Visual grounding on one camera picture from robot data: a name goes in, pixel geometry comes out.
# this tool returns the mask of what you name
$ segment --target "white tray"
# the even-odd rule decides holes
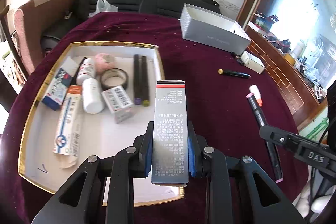
[[[80,63],[83,57],[106,52],[116,57],[116,67],[129,75],[127,94],[133,100],[133,55],[147,56],[150,88],[149,107],[136,106],[135,115],[120,124],[114,122],[109,109],[98,114],[84,112],[78,162],[74,167],[60,169],[53,142],[60,111],[53,111],[40,103],[50,80],[58,71],[62,61],[70,56]],[[57,60],[44,80],[29,112],[22,134],[19,153],[19,174],[50,193],[55,193],[90,155],[101,159],[114,156],[120,150],[131,146],[136,136],[145,134],[147,124],[154,120],[156,82],[164,79],[158,47],[150,44],[130,42],[76,42],[71,43]],[[110,178],[105,187],[104,205],[107,202]],[[180,199],[183,187],[159,186],[151,183],[151,173],[146,179],[134,179],[134,205],[152,205]]]

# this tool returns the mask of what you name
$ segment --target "silver screw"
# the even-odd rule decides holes
[[[126,152],[129,154],[132,154],[136,151],[137,149],[134,146],[130,146],[126,148]]]
[[[90,162],[90,163],[93,163],[93,162],[95,162],[97,159],[98,159],[97,156],[92,155],[92,156],[90,156],[90,157],[87,158],[87,161]]]
[[[205,153],[212,153],[213,151],[215,151],[215,150],[211,146],[207,146],[207,147],[204,148],[204,152]]]
[[[243,162],[245,162],[246,164],[250,164],[252,162],[252,158],[249,156],[244,156]]]

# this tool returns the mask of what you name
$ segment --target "pink round object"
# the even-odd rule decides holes
[[[115,57],[107,53],[98,53],[95,56],[96,71],[98,74],[103,73],[105,70],[115,67]]]

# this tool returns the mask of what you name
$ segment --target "open gray box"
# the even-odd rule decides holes
[[[241,55],[251,42],[236,21],[190,4],[184,4],[180,25],[184,39],[238,55]]]

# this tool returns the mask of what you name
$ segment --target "wooden shelf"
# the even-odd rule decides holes
[[[302,129],[324,109],[327,100],[320,104],[299,72],[263,36],[250,26],[246,27],[246,33],[251,39],[248,49],[262,60],[277,83],[298,130]]]

